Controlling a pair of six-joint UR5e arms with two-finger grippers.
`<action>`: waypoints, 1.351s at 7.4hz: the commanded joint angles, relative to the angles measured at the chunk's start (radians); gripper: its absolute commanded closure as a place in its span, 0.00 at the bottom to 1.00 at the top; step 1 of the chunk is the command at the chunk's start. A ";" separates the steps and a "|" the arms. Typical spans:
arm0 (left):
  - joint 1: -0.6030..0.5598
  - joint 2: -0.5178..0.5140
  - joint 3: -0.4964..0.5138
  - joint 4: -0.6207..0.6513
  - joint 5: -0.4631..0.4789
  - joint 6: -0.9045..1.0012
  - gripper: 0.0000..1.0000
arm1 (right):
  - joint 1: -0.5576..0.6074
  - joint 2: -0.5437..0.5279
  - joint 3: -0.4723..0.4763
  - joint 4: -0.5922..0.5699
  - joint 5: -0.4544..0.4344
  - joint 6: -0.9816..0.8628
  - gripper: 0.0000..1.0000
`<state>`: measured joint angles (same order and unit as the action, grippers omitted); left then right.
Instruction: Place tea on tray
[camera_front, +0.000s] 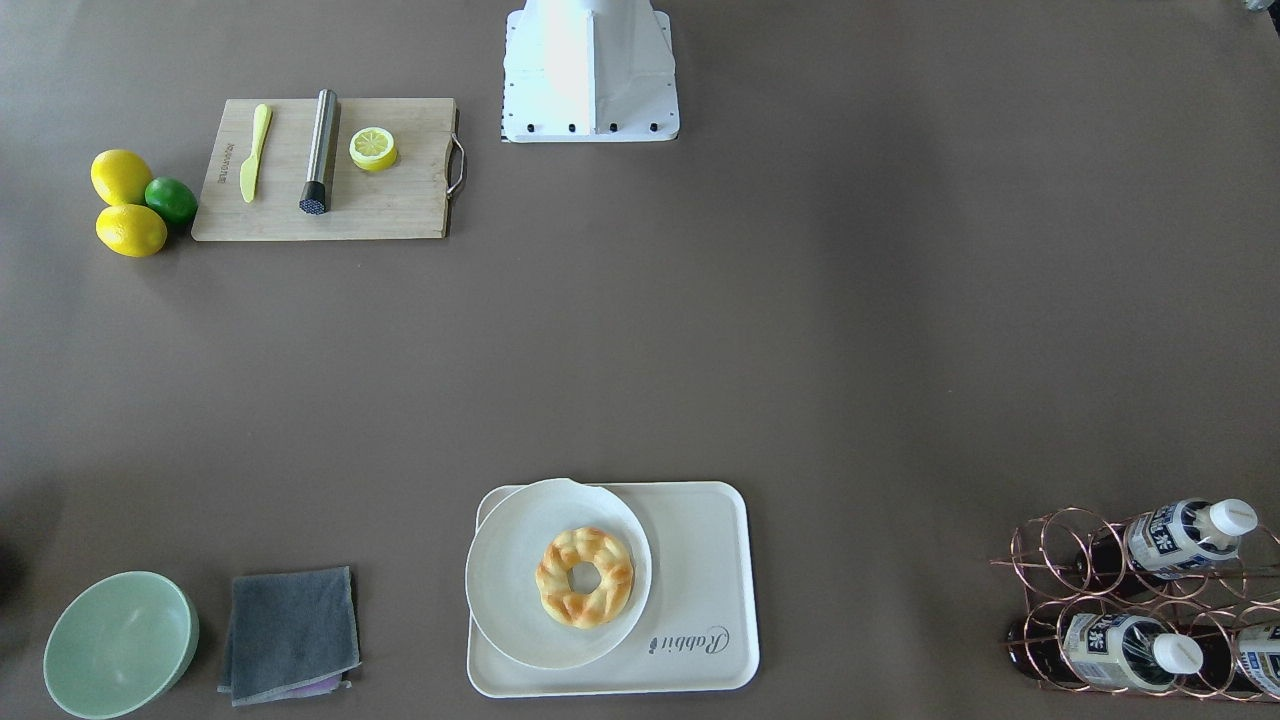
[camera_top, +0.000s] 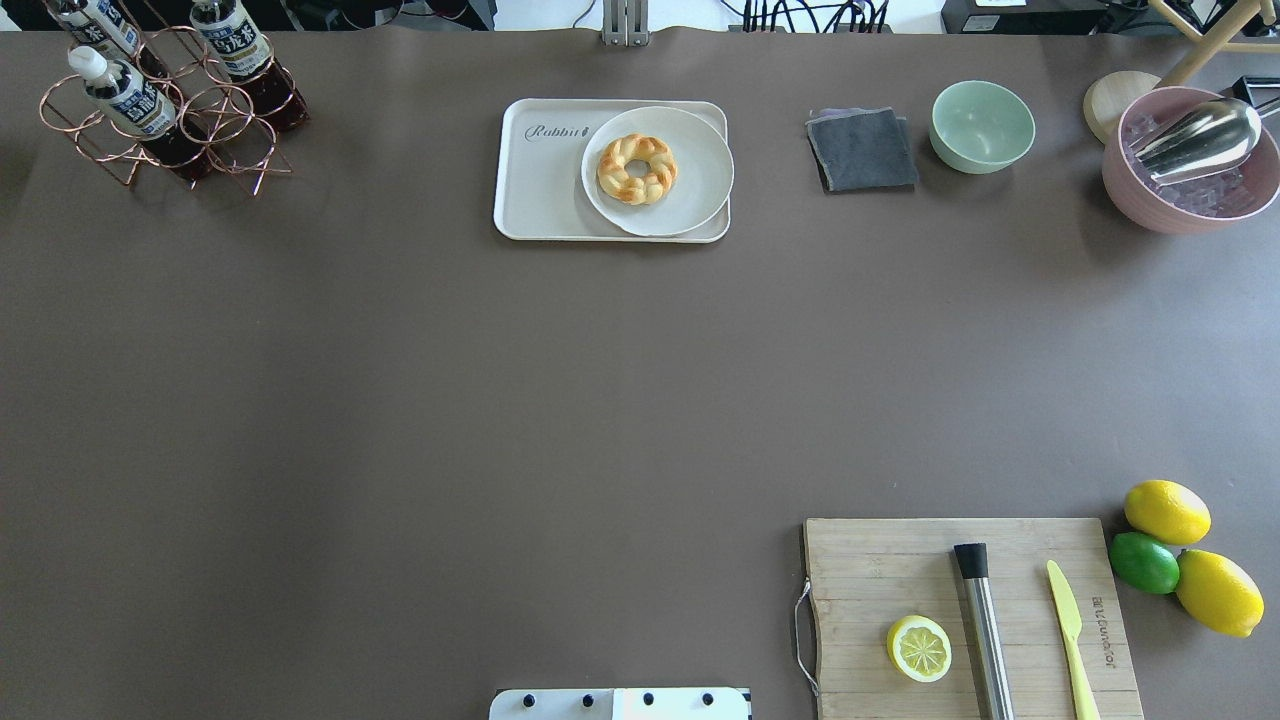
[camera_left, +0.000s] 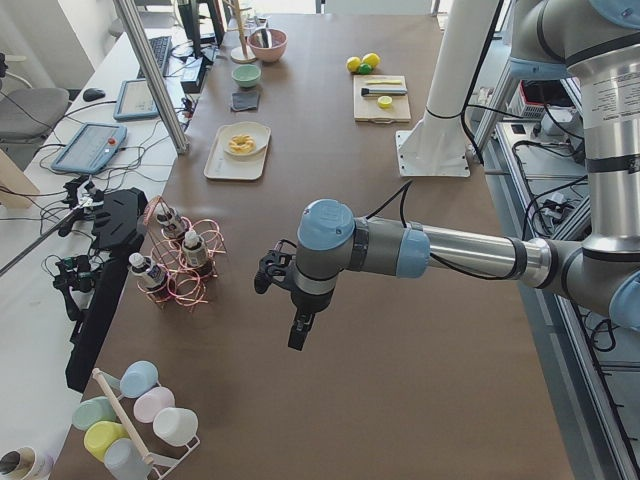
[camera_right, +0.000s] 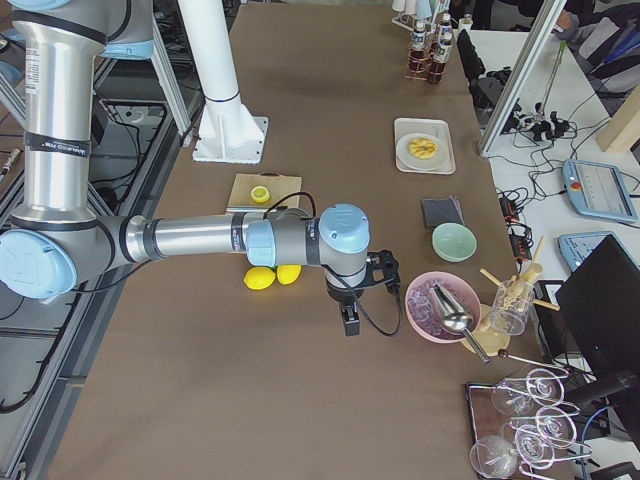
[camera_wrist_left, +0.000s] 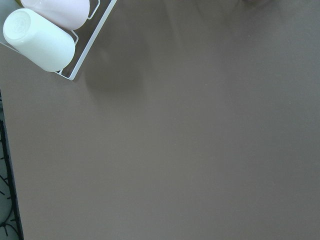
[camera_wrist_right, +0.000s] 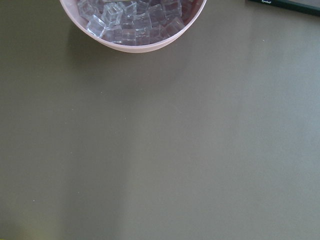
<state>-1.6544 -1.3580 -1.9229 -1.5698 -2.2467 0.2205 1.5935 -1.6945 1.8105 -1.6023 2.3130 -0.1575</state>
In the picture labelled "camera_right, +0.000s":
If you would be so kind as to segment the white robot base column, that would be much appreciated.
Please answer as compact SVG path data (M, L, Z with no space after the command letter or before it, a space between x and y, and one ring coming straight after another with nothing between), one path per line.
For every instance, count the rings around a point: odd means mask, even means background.
M258 164L268 119L241 100L222 3L183 0L179 8L205 100L193 159Z

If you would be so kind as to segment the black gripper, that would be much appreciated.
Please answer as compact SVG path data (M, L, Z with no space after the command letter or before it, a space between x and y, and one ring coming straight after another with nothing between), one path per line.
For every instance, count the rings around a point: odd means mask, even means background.
M365 290L384 285L387 292L399 302L399 262L390 250L367 253L361 269L362 279L356 285L351 285L346 275L338 274L328 265L324 266L324 271L329 296L341 303L340 311L347 337L360 334L360 319L355 303Z

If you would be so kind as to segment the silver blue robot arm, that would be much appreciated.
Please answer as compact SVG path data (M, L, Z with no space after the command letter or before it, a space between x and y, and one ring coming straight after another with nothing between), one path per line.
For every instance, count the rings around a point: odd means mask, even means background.
M23 202L1 237L1 279L43 299L126 264L170 256L240 252L255 266L323 268L347 335L366 317L365 289L400 292L398 264L369 250L369 221L357 206L322 213L265 212L183 219L99 216L87 205L94 61L147 59L153 52L148 1L16 1L13 23L26 42Z

